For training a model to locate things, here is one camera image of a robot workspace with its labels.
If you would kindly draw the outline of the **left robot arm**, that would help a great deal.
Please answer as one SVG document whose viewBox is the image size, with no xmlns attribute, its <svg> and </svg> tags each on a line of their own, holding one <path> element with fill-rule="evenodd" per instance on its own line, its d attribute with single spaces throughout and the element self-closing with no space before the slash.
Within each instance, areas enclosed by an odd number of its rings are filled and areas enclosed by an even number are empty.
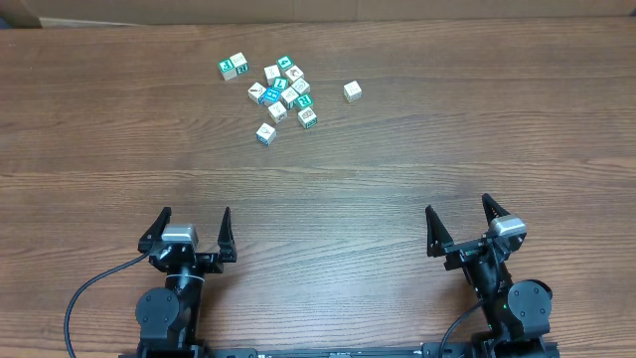
<svg viewBox="0 0 636 358">
<path fill-rule="evenodd" d="M 166 274 L 165 284 L 141 295 L 135 317 L 140 326 L 138 357 L 211 357 L 212 349 L 198 337 L 200 308 L 207 274 L 222 273 L 238 252 L 231 210 L 225 209 L 216 253 L 197 251 L 193 224 L 172 224 L 163 208 L 139 239 L 138 251 Z"/>
</svg>

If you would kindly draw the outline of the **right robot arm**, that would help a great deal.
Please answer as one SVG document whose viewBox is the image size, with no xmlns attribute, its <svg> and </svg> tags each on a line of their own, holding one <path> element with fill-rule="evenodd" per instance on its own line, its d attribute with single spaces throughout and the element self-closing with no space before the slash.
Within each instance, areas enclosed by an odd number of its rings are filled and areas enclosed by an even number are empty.
<svg viewBox="0 0 636 358">
<path fill-rule="evenodd" d="M 514 282 L 506 267 L 506 260 L 525 241 L 527 226 L 487 193 L 482 195 L 482 205 L 488 230 L 460 244 L 453 241 L 433 208 L 425 208 L 426 254 L 444 257 L 447 270 L 461 269 L 477 296 L 477 302 L 446 330 L 435 353 L 439 357 L 557 357 L 557 345 L 544 340 L 551 330 L 552 289 L 537 279 Z M 452 333 L 478 309 L 488 329 L 451 347 Z"/>
</svg>

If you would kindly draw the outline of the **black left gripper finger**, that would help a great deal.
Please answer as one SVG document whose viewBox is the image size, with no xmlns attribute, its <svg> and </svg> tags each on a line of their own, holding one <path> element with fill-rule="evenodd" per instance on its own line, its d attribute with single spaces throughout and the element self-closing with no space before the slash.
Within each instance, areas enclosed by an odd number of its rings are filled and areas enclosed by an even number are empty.
<svg viewBox="0 0 636 358">
<path fill-rule="evenodd" d="M 218 235 L 219 256 L 223 263 L 235 263 L 238 258 L 232 230 L 231 209 L 226 207 Z"/>
<path fill-rule="evenodd" d="M 148 253 L 152 246 L 161 240 L 161 235 L 165 227 L 170 223 L 172 210 L 170 207 L 164 207 L 148 230 L 141 236 L 138 241 L 138 252 Z"/>
</svg>

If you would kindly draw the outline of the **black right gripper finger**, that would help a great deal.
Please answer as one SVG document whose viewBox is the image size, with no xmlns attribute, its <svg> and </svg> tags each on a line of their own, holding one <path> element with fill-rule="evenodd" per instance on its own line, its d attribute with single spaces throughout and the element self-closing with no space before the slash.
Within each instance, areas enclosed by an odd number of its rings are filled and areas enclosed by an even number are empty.
<svg viewBox="0 0 636 358">
<path fill-rule="evenodd" d="M 490 194 L 484 193 L 481 199 L 488 224 L 491 224 L 495 219 L 508 217 L 510 215 Z"/>
<path fill-rule="evenodd" d="M 427 225 L 426 254 L 434 258 L 445 256 L 446 249 L 454 245 L 452 237 L 431 205 L 425 208 L 425 218 Z"/>
</svg>

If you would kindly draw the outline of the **wooden block green edge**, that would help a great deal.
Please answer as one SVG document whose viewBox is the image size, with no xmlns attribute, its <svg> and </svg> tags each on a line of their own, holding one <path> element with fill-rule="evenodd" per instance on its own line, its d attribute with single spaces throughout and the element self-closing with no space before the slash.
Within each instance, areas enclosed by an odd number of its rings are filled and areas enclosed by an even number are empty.
<svg viewBox="0 0 636 358">
<path fill-rule="evenodd" d="M 318 117 L 311 107 L 306 107 L 298 112 L 298 120 L 305 129 L 309 129 L 318 122 Z"/>
</svg>

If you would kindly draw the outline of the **wooden block blue edge lowest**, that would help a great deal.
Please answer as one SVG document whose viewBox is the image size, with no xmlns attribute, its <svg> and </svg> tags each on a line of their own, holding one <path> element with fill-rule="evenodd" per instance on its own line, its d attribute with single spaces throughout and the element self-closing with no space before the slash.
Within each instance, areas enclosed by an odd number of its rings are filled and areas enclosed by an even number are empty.
<svg viewBox="0 0 636 358">
<path fill-rule="evenodd" d="M 257 139 L 265 145 L 270 145 L 275 139 L 277 131 L 274 127 L 267 123 L 263 123 L 256 132 Z"/>
</svg>

